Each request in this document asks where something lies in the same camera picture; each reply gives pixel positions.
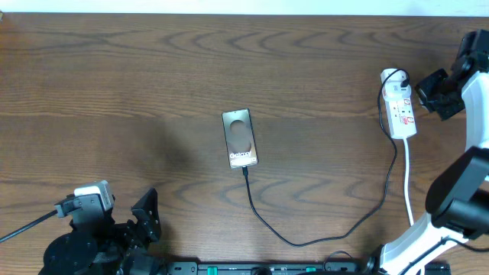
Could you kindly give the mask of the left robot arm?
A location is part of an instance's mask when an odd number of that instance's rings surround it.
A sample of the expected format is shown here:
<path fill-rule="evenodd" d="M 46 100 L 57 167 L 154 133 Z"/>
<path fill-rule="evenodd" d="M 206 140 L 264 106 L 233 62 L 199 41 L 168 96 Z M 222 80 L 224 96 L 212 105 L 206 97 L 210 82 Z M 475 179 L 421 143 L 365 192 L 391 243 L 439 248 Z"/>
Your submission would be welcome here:
<path fill-rule="evenodd" d="M 71 216 L 72 231 L 50 243 L 41 274 L 165 274 L 163 260 L 147 253 L 161 237 L 157 191 L 149 189 L 131 213 L 136 218 L 117 224 L 113 202 L 98 190 L 58 202 L 61 217 Z"/>

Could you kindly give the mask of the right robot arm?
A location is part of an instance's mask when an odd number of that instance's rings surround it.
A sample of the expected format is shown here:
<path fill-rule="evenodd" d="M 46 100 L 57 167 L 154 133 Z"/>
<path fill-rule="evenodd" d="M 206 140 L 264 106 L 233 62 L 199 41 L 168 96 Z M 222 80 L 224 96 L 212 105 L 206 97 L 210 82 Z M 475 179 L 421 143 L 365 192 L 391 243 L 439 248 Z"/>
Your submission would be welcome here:
<path fill-rule="evenodd" d="M 465 152 L 429 188 L 425 212 L 398 239 L 384 244 L 365 267 L 371 274 L 415 274 L 455 245 L 488 233 L 488 32 L 467 33 L 451 72 L 418 82 L 421 105 L 445 121 L 466 112 Z"/>

